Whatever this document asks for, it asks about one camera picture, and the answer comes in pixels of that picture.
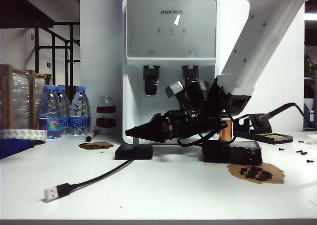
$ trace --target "glass jar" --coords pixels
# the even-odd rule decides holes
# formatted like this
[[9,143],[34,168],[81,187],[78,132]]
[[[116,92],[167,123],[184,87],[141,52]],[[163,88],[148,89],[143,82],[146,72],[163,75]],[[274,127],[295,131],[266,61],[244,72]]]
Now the glass jar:
[[98,134],[106,135],[114,133],[116,127],[116,108],[113,102],[113,97],[100,96],[96,112]]

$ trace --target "copper cylinder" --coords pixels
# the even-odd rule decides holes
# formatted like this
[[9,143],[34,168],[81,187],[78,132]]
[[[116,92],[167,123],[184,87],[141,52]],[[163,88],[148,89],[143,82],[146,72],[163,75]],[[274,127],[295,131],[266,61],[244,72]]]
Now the copper cylinder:
[[228,126],[220,132],[219,140],[230,141],[232,139],[232,121],[228,117],[222,118],[221,120],[226,121]]

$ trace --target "wooden frame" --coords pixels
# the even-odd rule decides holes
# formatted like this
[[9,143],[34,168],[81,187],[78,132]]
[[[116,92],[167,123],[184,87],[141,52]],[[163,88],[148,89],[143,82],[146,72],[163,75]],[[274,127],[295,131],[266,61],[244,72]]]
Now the wooden frame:
[[45,84],[52,83],[51,74],[39,74],[34,70],[21,70],[14,69],[12,65],[0,64],[0,99],[1,99],[1,129],[14,129],[13,122],[13,73],[26,73],[29,74],[29,87],[30,87],[30,117],[31,129],[36,129],[38,126],[37,110],[35,106],[35,79],[43,77]]

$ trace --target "white tabletop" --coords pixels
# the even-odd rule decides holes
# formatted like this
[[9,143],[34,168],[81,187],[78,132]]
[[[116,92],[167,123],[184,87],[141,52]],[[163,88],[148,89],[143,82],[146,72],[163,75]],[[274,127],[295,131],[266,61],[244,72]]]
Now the white tabletop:
[[[213,220],[216,224],[230,220],[247,224],[247,220],[256,220],[261,224],[261,220],[292,219],[288,224],[299,224],[302,219],[314,219],[306,224],[317,224],[317,145],[298,143],[299,139],[309,141],[311,132],[285,134],[293,135],[294,142],[260,143],[263,162],[284,171],[284,184],[238,179],[227,164],[202,162],[196,146],[159,145],[152,160],[133,161],[102,181],[45,203],[44,189],[80,183],[124,162],[114,160],[120,144],[115,137],[96,136],[92,142],[114,144],[101,150],[79,148],[82,136],[48,140],[0,161],[0,217],[2,222]],[[298,150],[308,153],[300,155]]]

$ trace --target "dispenser control panel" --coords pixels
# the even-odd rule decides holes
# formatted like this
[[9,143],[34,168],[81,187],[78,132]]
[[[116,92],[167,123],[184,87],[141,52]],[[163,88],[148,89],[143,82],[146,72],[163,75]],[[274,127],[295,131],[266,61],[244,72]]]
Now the dispenser control panel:
[[214,58],[216,0],[127,0],[127,57]]

